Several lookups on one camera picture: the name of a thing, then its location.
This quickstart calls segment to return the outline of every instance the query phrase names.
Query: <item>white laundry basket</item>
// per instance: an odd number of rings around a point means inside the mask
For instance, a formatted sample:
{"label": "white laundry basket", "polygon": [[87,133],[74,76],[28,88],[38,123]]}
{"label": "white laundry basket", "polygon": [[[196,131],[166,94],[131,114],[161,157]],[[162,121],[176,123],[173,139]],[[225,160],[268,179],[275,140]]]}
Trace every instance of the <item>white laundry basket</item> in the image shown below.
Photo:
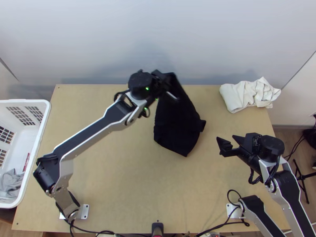
{"label": "white laundry basket", "polygon": [[0,208],[22,201],[50,110],[47,100],[0,100],[0,178],[13,168],[24,173],[17,198],[0,192]]}

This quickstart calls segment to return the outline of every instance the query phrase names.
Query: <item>black garment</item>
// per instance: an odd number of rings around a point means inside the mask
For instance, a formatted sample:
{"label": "black garment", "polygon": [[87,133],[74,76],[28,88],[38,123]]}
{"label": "black garment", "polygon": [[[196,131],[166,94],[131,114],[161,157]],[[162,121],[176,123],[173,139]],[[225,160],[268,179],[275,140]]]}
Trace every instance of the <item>black garment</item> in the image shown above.
{"label": "black garment", "polygon": [[205,127],[188,95],[181,87],[174,73],[170,76],[171,90],[179,101],[174,102],[165,95],[159,99],[154,126],[154,140],[163,147],[187,156],[198,141]]}

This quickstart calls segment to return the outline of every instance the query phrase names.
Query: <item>wooden table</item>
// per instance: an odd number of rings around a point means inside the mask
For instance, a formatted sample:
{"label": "wooden table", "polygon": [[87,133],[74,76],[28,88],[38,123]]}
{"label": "wooden table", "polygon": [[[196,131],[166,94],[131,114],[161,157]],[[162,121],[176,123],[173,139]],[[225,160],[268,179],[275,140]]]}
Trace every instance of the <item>wooden table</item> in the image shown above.
{"label": "wooden table", "polygon": [[[57,85],[38,157],[100,118],[114,94],[125,89],[126,85]],[[159,220],[166,233],[197,233],[226,220],[226,194],[235,189],[242,196],[258,195],[279,227],[288,229],[281,207],[264,185],[248,184],[250,168],[237,157],[220,156],[216,142],[216,136],[233,141],[233,134],[249,132],[274,135],[266,109],[249,107],[231,114],[219,86],[190,85],[184,89],[207,121],[189,156],[180,156],[154,141],[156,104],[152,105],[150,118],[111,133],[75,159],[69,190],[81,204],[90,204],[88,219],[75,224],[94,231],[150,233],[151,224]],[[69,231],[59,220],[54,199],[45,195],[33,176],[17,208],[13,229]],[[256,230],[253,223],[220,229]]]}

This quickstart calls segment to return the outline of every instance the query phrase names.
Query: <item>cable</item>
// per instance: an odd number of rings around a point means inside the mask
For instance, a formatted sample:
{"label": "cable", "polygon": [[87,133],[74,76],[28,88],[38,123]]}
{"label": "cable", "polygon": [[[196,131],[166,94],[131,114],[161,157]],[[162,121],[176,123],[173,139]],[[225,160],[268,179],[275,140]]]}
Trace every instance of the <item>cable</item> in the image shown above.
{"label": "cable", "polygon": [[279,168],[279,164],[280,164],[280,157],[278,156],[278,160],[276,161],[275,166],[271,169],[271,172],[269,174],[269,177],[267,178],[267,180],[264,182],[265,185],[267,185],[268,187],[270,187],[270,182],[273,179],[274,175],[276,174],[278,168]]}
{"label": "cable", "polygon": [[115,95],[114,95],[114,102],[116,101],[118,95],[124,95],[125,93],[129,92],[130,89],[127,89],[127,90],[124,90],[124,91],[120,91],[120,92],[117,92]]}
{"label": "cable", "polygon": [[230,202],[230,204],[232,204],[232,205],[235,206],[235,207],[239,207],[239,205],[234,204],[234,203],[229,199],[229,193],[230,193],[230,192],[235,192],[235,193],[237,193],[238,196],[239,196],[239,198],[241,198],[239,192],[237,192],[237,191],[234,190],[234,189],[230,189],[230,190],[228,190],[228,192],[227,192],[227,199],[228,199],[228,201]]}
{"label": "cable", "polygon": [[143,237],[150,237],[150,236],[147,236],[147,235],[143,235],[143,234],[131,234],[131,235],[140,235],[140,236],[143,236]]}
{"label": "cable", "polygon": [[71,225],[69,225],[69,232],[70,232],[71,237],[74,237],[74,235],[73,235],[73,233],[72,233]]}
{"label": "cable", "polygon": [[294,144],[294,146],[293,146],[293,148],[292,148],[290,154],[284,157],[284,159],[288,157],[286,161],[289,161],[289,160],[291,159],[291,156],[292,156],[293,153],[296,151],[296,149],[298,148],[299,144],[301,144],[301,142],[304,141],[304,140],[305,140],[305,138],[304,138],[304,134],[303,134],[303,135],[298,139],[298,141]]}
{"label": "cable", "polygon": [[215,227],[213,227],[213,228],[211,228],[211,229],[207,229],[207,230],[205,230],[205,231],[203,231],[203,232],[201,232],[201,233],[198,233],[198,234],[196,235],[196,237],[200,237],[201,235],[204,235],[204,234],[206,234],[206,233],[208,233],[208,232],[211,232],[212,230],[221,228],[221,227],[226,226],[226,225],[244,224],[245,226],[249,227],[250,224],[249,224],[248,222],[245,222],[243,219],[241,219],[241,221],[239,221],[239,222],[229,222],[229,223],[228,223],[228,221],[229,221],[231,215],[232,215],[232,214],[234,213],[234,211],[237,210],[238,208],[240,208],[240,207],[235,207],[235,209],[233,209],[233,211],[229,214],[227,220],[226,220],[223,224],[220,224],[220,225],[215,226]]}
{"label": "cable", "polygon": [[71,223],[68,223],[67,220],[64,220],[64,221],[70,226],[70,235],[71,235],[71,237],[73,237],[72,228],[75,228],[75,229],[80,230],[82,232],[98,234],[98,235],[99,234],[108,234],[108,235],[114,235],[115,234],[113,231],[109,231],[109,230],[102,230],[100,232],[96,232],[96,231],[90,231],[90,230],[86,230],[86,229],[81,229],[81,228],[79,228],[79,227],[77,227],[77,226],[75,226],[73,224],[75,222],[75,220],[73,220]]}
{"label": "cable", "polygon": [[262,176],[259,175],[255,180],[252,180],[254,178],[254,170],[252,168],[250,168],[250,176],[248,179],[248,183],[250,184],[257,184],[262,180]]}

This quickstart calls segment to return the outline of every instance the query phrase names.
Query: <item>crumpled white towel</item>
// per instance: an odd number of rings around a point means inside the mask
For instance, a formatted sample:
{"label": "crumpled white towel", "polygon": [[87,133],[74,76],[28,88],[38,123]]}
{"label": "crumpled white towel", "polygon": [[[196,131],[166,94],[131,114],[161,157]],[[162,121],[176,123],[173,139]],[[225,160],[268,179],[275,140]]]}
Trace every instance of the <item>crumpled white towel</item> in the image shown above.
{"label": "crumpled white towel", "polygon": [[253,82],[224,84],[220,87],[220,94],[228,111],[236,113],[248,106],[272,108],[272,102],[278,98],[281,90],[273,88],[264,77],[261,77]]}
{"label": "crumpled white towel", "polygon": [[19,194],[24,174],[17,175],[15,169],[5,172],[0,178],[1,196],[16,198]]}

